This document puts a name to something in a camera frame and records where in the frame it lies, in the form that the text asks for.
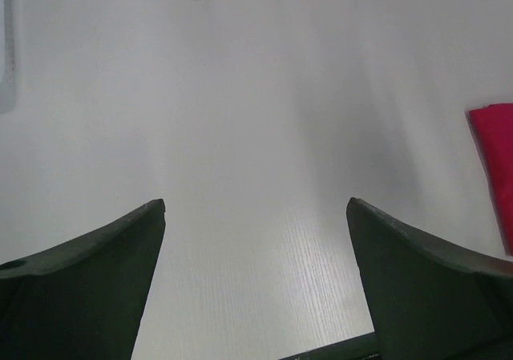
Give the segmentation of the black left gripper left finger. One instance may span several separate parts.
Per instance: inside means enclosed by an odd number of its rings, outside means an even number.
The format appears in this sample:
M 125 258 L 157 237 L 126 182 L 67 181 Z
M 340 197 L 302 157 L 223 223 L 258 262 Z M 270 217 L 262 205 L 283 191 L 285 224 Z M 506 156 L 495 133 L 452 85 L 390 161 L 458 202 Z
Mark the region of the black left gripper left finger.
M 3 359 L 129 359 L 165 231 L 152 200 L 1 266 Z

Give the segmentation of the white plastic laundry basket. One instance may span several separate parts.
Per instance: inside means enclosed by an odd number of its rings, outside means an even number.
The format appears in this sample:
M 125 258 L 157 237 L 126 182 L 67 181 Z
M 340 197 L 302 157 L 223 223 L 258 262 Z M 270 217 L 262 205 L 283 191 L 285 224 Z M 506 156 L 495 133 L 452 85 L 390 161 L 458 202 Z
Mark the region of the white plastic laundry basket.
M 12 111 L 16 96 L 13 0 L 1 0 L 1 114 Z

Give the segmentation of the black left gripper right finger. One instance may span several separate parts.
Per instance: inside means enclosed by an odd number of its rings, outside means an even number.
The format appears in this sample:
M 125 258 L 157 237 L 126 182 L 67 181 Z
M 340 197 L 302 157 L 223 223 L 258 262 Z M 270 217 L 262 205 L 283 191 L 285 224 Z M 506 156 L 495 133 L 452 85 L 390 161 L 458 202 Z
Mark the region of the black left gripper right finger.
M 352 198 L 346 218 L 384 359 L 510 359 L 512 263 Z

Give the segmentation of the folded magenta t-shirt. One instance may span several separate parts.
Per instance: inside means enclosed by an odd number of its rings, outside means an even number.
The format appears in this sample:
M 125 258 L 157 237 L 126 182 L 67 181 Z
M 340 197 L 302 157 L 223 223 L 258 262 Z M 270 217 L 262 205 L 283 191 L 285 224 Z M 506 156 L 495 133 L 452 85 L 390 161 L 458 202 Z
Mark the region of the folded magenta t-shirt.
M 493 202 L 512 254 L 512 103 L 497 103 L 468 112 L 484 157 Z

